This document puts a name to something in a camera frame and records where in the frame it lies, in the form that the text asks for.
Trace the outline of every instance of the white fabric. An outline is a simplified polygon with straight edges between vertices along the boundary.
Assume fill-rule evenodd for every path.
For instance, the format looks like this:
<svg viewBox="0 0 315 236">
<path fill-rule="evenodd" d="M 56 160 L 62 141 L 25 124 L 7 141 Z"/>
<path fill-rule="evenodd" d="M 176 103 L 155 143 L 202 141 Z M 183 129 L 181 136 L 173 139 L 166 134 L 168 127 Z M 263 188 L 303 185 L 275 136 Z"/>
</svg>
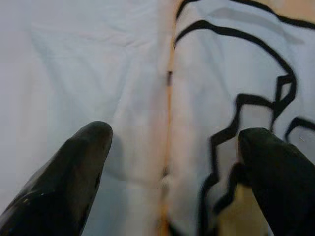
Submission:
<svg viewBox="0 0 315 236">
<path fill-rule="evenodd" d="M 172 0 L 33 0 L 0 3 L 0 212 L 31 174 L 81 126 L 101 120 L 114 138 L 83 235 L 152 235 L 160 217 L 158 182 L 167 129 L 165 76 Z M 188 4 L 177 34 L 196 20 L 264 40 L 294 69 L 296 99 L 275 123 L 283 137 L 296 116 L 315 120 L 315 31 L 227 0 Z M 209 30 L 175 50 L 169 215 L 196 233 L 197 196 L 210 173 L 208 138 L 226 128 L 238 93 L 273 100 L 283 70 L 261 48 Z M 240 129 L 268 127 L 268 109 L 245 106 Z M 290 135 L 315 163 L 313 132 Z M 223 180 L 237 158 L 236 138 L 219 148 Z"/>
</svg>

